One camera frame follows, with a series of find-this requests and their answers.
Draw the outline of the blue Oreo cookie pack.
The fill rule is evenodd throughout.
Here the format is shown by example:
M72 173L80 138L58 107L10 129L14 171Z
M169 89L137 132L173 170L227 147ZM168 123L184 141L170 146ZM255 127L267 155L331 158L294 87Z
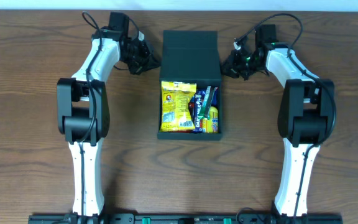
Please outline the blue Oreo cookie pack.
M212 106L216 106L218 104L218 101L217 101L218 90L219 90L218 87L214 87L211 90L211 95L212 95L211 105Z

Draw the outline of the dark green gift box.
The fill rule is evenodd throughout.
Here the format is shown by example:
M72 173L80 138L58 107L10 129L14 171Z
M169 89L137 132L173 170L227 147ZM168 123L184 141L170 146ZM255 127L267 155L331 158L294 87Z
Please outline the dark green gift box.
M195 83L218 89L218 133L157 132L159 140L219 141L223 137L222 75L216 31L165 30L159 81Z

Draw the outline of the Dairy Milk chocolate bar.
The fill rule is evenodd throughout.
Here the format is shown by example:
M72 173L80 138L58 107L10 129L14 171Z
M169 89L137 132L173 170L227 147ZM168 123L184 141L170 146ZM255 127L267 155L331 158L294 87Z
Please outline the Dairy Milk chocolate bar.
M195 129L193 130L194 133L202 133L202 119L199 119L199 115L201 113L201 108L203 104L205 91L204 90L197 90L194 97L192 98L193 103L193 123L195 125Z

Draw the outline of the yellow candy bag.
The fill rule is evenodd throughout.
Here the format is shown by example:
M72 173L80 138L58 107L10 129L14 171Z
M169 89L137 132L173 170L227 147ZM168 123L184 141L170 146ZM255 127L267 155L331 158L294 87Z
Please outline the yellow candy bag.
M188 104L196 93L195 83L161 81L161 132L195 129Z

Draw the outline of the green white chocolate bar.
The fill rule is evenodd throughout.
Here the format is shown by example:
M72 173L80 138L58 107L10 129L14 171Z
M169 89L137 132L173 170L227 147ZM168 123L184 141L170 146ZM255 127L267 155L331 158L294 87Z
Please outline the green white chocolate bar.
M215 91L217 87L208 86L206 89L206 93L204 94L203 103L200 108L200 112L198 114L198 119L209 119L209 111L212 105L212 101L215 95Z

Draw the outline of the red Hacks candy bag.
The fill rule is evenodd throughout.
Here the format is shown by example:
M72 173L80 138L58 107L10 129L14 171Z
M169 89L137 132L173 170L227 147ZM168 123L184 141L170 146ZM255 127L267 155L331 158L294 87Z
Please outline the red Hacks candy bag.
M191 119L194 120L194 103L190 102L188 104L188 109L189 109L189 112L190 112L190 116L191 116Z

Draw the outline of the yellow Mentos bottle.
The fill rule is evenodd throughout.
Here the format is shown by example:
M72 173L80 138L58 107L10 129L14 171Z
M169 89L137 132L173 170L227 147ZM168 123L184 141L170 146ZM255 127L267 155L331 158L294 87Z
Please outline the yellow Mentos bottle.
M219 132L219 114L216 107L210 107L209 119L202 119L202 132L208 134L216 134Z

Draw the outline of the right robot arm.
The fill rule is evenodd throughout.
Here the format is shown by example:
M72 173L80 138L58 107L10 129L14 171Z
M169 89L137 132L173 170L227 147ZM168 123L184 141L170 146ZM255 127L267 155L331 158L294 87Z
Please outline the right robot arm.
M245 80L257 72L271 73L282 85L277 126L284 162L273 209L279 222L304 223L314 159L336 121L334 83L311 73L297 59L292 45L279 42L275 25L258 25L254 30L255 51L246 49L246 38L235 41L221 73Z

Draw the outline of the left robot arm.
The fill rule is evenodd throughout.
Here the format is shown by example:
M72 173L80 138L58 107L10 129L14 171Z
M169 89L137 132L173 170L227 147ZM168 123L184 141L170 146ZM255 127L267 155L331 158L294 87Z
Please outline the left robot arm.
M100 27L91 15L83 19L95 29L91 50L80 69L57 83L58 130L71 152L75 178L73 215L76 222L99 220L104 208L101 188L101 149L110 125L106 82L118 62L132 75L158 68L160 61L141 31L129 36L134 21L111 12L109 24Z

